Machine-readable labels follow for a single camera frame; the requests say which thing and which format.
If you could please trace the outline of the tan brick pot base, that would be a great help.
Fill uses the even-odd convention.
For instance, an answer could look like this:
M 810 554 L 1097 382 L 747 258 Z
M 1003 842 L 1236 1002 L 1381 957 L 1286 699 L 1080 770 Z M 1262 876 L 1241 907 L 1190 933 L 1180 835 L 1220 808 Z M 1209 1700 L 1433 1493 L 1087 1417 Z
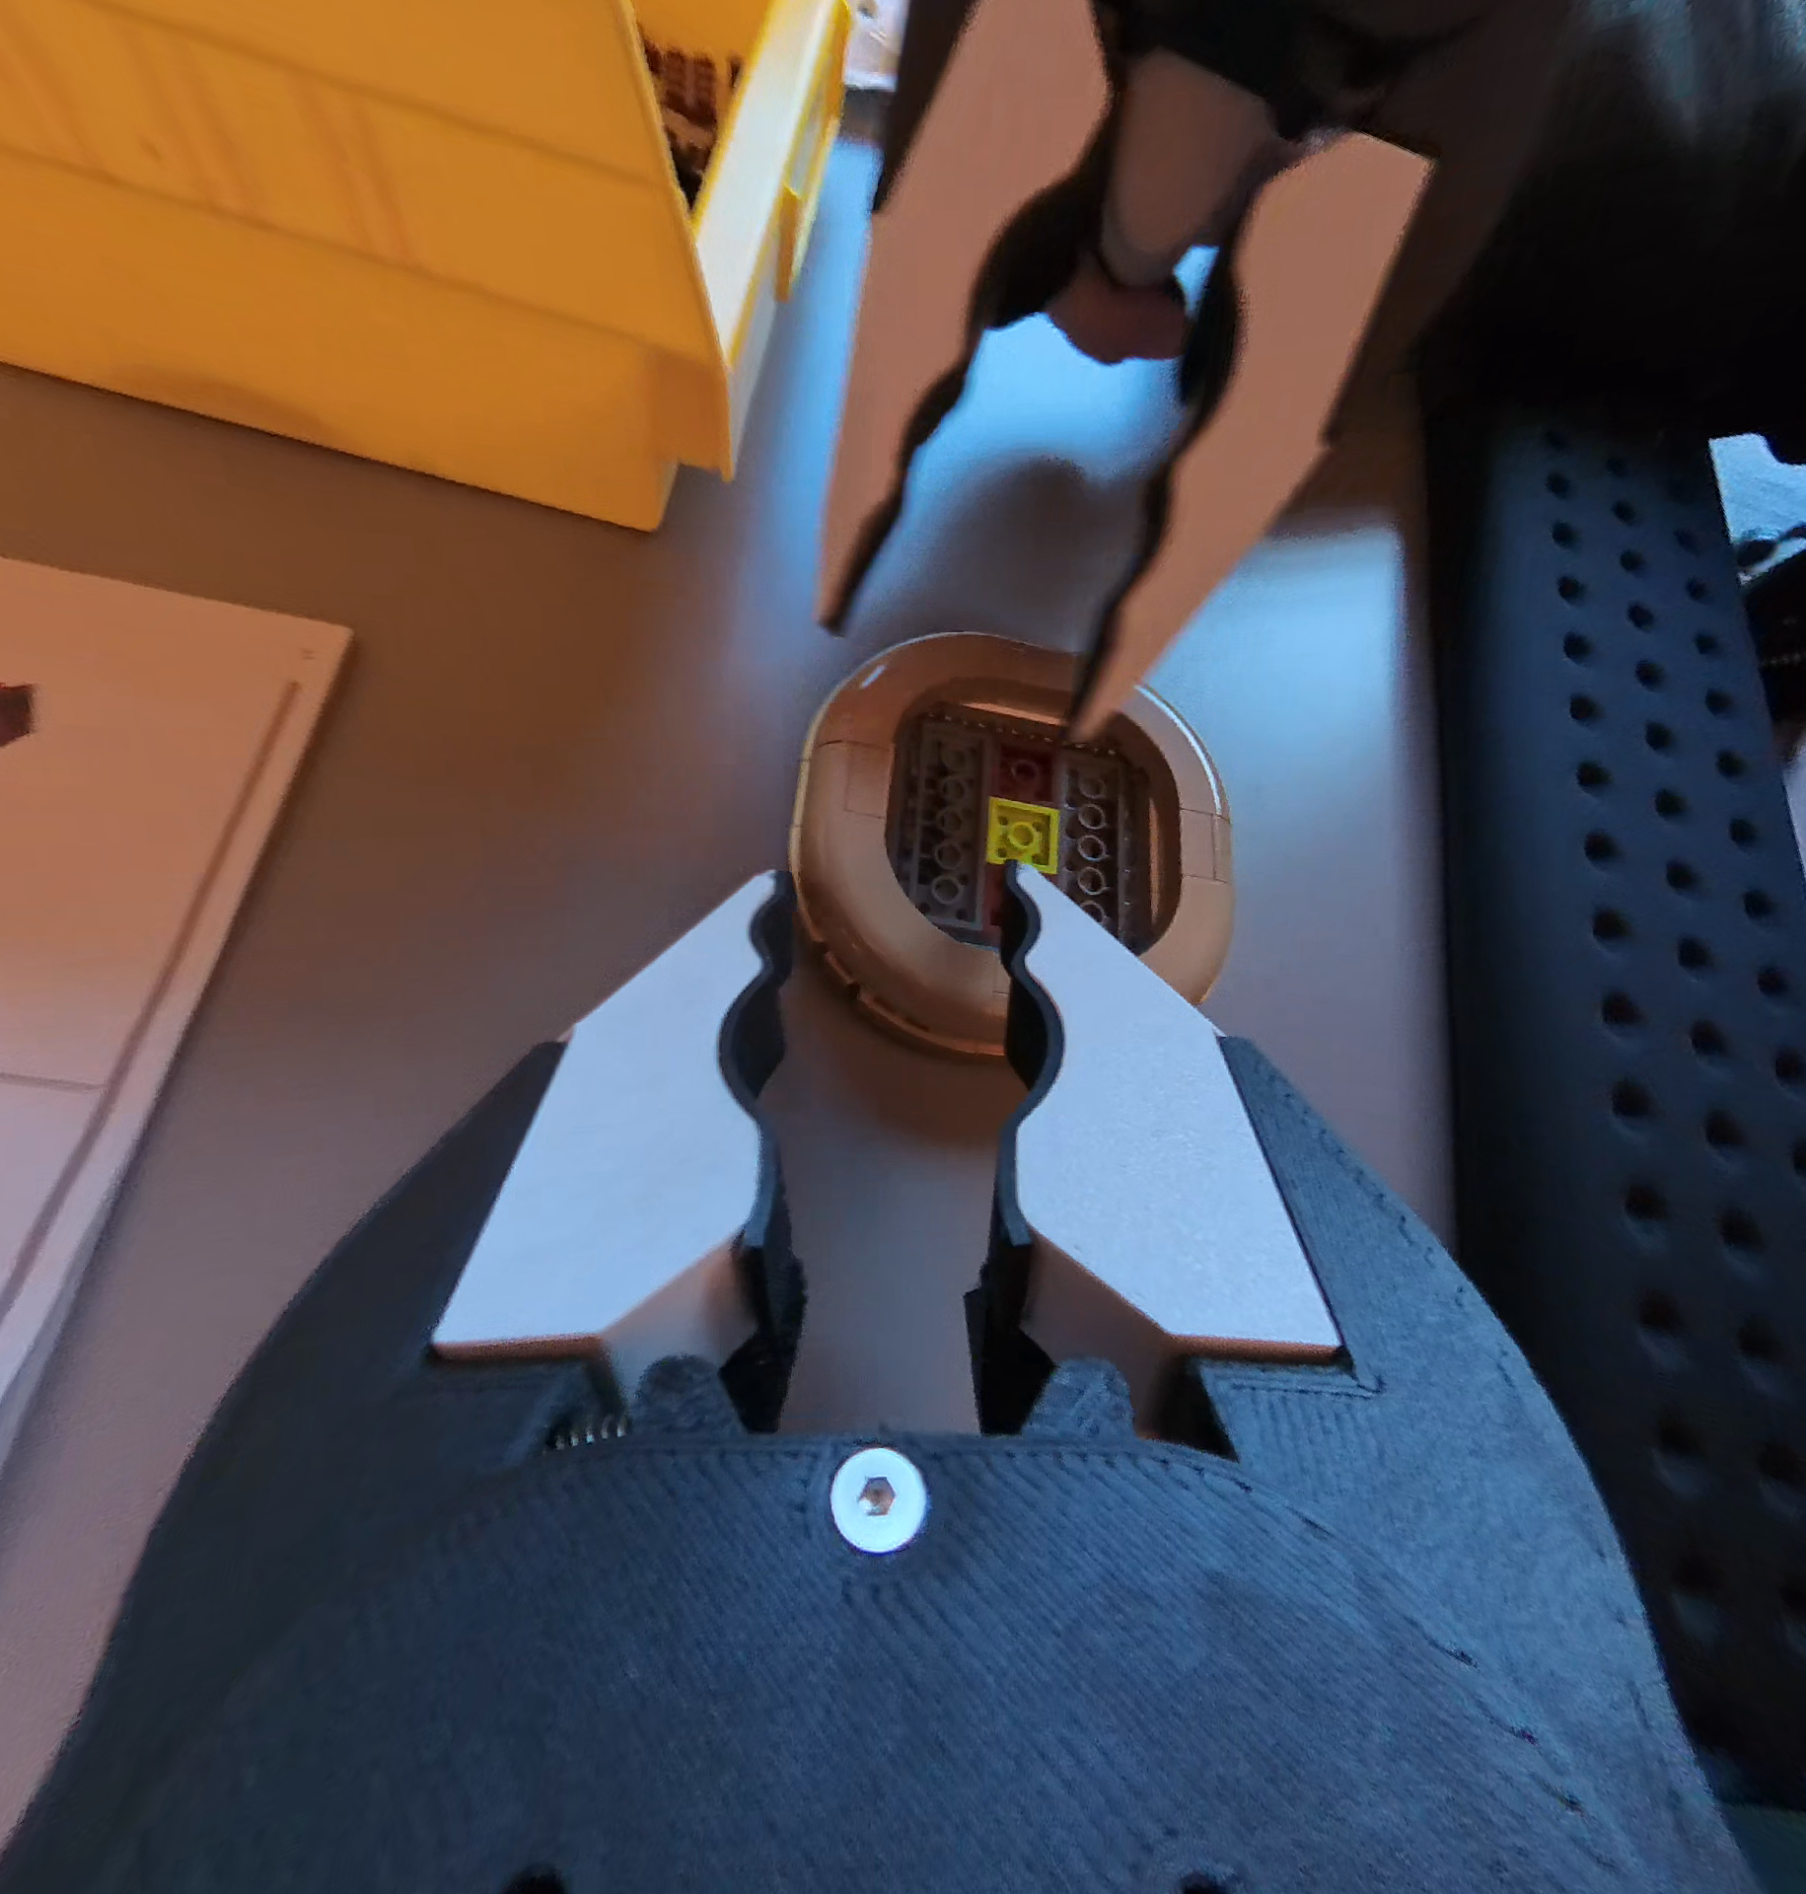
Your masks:
M 789 861 L 825 970 L 871 1020 L 963 1058 L 1003 1054 L 1009 866 L 988 865 L 991 795 L 1063 811 L 1045 878 L 1184 1000 L 1234 936 L 1227 792 L 1206 745 L 1141 689 L 1094 739 L 1065 712 L 1076 661 L 975 631 L 878 653 L 805 736 Z

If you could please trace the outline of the instruction booklet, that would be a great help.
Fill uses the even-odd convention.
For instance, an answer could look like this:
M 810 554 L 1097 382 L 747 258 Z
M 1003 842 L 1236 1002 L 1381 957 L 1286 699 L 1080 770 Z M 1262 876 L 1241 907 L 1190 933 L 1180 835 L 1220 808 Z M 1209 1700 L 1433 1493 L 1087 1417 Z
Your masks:
M 0 1473 L 349 649 L 0 556 Z

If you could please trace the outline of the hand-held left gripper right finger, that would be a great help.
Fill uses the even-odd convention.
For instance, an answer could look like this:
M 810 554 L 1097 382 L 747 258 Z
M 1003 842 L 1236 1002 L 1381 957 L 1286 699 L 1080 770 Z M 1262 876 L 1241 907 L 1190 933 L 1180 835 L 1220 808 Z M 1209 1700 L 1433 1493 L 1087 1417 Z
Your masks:
M 965 1299 L 983 1433 L 1022 1433 L 1070 1361 L 1105 1361 L 1143 1433 L 1218 1433 L 1201 1372 L 1350 1354 L 1224 1033 L 1054 882 L 1012 865 L 989 1242 Z

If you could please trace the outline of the person's right hand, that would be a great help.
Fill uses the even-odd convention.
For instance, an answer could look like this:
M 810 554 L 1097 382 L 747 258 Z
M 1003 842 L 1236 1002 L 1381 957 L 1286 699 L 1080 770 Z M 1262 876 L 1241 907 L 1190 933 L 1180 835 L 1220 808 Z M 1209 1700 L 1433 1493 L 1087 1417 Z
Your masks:
M 1293 163 L 1270 106 L 1171 51 L 1127 65 L 1099 207 L 1046 317 L 1087 359 L 1170 359 L 1186 337 L 1176 268 L 1222 241 Z

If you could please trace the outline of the yellow plastic bin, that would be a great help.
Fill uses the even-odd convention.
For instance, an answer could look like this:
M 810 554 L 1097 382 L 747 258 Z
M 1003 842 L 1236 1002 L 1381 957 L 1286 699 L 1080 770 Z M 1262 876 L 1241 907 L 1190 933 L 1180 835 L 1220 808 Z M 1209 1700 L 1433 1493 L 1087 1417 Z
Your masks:
M 650 533 L 744 456 L 850 28 L 0 3 L 0 363 Z M 744 57 L 695 210 L 641 33 Z

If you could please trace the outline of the person's right forearm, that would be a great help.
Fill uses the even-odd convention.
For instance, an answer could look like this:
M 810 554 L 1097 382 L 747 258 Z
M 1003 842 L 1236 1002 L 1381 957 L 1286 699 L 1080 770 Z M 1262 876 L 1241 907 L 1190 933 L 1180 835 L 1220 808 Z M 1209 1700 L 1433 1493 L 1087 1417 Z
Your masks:
M 1437 376 L 1806 461 L 1806 3 L 1570 4 Z

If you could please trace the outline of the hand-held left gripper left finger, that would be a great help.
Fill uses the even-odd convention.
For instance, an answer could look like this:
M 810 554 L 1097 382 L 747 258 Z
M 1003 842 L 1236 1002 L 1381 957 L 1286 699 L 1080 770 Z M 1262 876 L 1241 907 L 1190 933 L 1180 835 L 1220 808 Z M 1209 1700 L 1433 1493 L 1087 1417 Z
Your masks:
M 570 1029 L 455 1282 L 443 1361 L 584 1361 L 630 1405 L 707 1361 L 774 1433 L 805 1285 L 764 1093 L 785 1054 L 796 885 L 747 880 Z

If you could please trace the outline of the pile of small brown bricks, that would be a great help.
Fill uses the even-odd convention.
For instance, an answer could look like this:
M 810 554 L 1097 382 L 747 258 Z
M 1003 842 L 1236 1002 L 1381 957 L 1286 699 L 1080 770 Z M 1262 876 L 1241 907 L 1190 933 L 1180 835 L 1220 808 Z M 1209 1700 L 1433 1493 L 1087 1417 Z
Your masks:
M 641 33 L 641 51 L 681 197 L 695 210 L 744 77 L 744 57 L 662 44 L 650 33 Z

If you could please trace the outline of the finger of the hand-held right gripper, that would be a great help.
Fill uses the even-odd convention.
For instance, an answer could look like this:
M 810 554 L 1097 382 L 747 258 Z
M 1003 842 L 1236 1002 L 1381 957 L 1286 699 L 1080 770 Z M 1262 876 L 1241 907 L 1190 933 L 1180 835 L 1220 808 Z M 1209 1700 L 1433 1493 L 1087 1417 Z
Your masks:
M 1146 487 L 1141 554 L 1075 695 L 1080 739 L 1126 709 L 1322 459 L 1433 171 L 1405 145 L 1327 145 L 1264 187 L 1218 255 L 1207 286 L 1236 314 L 1229 370 L 1186 406 Z
M 983 337 L 1039 310 L 1069 272 L 1075 178 L 1109 96 L 1094 4 L 968 6 L 868 226 L 823 511 L 823 628 L 846 628 Z

